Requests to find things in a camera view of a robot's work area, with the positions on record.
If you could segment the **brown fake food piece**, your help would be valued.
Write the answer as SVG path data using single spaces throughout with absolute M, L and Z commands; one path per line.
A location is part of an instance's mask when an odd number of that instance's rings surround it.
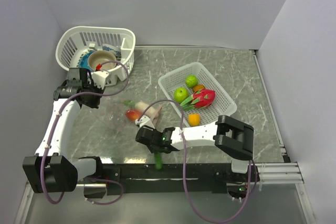
M 205 86 L 202 85 L 202 84 L 197 84 L 192 88 L 193 92 L 196 92 L 196 91 L 199 91 L 199 90 L 202 90 L 202 89 L 205 89 Z

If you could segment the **white perforated rectangular basket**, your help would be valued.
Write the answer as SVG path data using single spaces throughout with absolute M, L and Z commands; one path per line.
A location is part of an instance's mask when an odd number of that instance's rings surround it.
M 159 77 L 158 84 L 167 97 L 174 99 L 174 92 L 177 88 L 184 87 L 188 90 L 189 95 L 193 93 L 188 88 L 185 80 L 188 76 L 194 75 L 199 84 L 205 88 L 215 91 L 215 99 L 212 105 L 205 109 L 192 109 L 184 112 L 184 125 L 189 127 L 188 116 L 190 114 L 200 115 L 200 125 L 209 124 L 218 119 L 220 115 L 231 116 L 237 111 L 237 105 L 215 77 L 199 62 L 193 62 L 172 70 L 165 75 Z

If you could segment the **orange fake fruit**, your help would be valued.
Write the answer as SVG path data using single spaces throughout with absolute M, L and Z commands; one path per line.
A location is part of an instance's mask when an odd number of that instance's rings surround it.
M 188 123 L 192 127 L 199 126 L 200 123 L 201 123 L 200 115 L 199 114 L 190 114 L 188 116 Z

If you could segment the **green fake chili pepper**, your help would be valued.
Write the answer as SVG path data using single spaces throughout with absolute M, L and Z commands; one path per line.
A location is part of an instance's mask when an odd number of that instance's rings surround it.
M 160 170 L 162 168 L 162 157 L 160 153 L 154 153 L 154 159 L 155 159 L 155 168 L 157 170 Z

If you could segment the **green fake apple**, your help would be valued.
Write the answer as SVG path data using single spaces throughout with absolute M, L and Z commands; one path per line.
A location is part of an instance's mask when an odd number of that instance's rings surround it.
M 189 97 L 188 91 L 184 87 L 177 88 L 174 91 L 174 100 L 181 104 L 185 99 Z

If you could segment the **clear zip top bag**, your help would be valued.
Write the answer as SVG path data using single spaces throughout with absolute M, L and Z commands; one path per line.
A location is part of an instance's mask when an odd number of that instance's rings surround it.
M 106 107 L 105 119 L 109 121 L 116 119 L 119 122 L 127 120 L 138 127 L 147 125 L 155 128 L 163 109 L 162 105 L 150 106 L 148 102 L 142 100 L 118 100 L 112 102 L 110 99 L 109 102 Z

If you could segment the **red fake strawberry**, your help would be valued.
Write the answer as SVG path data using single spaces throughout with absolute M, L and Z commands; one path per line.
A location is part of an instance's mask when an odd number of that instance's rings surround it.
M 183 110 L 201 109 L 209 107 L 215 100 L 214 90 L 200 89 L 187 97 L 180 106 Z

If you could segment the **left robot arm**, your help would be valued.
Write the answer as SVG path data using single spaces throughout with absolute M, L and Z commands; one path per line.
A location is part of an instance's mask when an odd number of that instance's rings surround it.
M 35 193 L 73 191 L 85 177 L 92 183 L 103 179 L 99 157 L 82 157 L 72 163 L 67 158 L 67 149 L 82 106 L 98 108 L 108 76 L 105 70 L 70 68 L 66 80 L 54 91 L 53 112 L 45 136 L 34 156 L 23 161 L 23 170 Z

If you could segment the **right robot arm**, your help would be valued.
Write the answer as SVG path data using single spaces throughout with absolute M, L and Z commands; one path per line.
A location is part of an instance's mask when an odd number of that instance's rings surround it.
M 151 153 L 169 154 L 185 147 L 215 146 L 232 158 L 230 176 L 242 181 L 248 175 L 248 164 L 254 155 L 254 128 L 230 116 L 220 115 L 209 124 L 187 127 L 167 127 L 158 131 L 147 116 L 135 121 L 139 127 L 135 140 Z

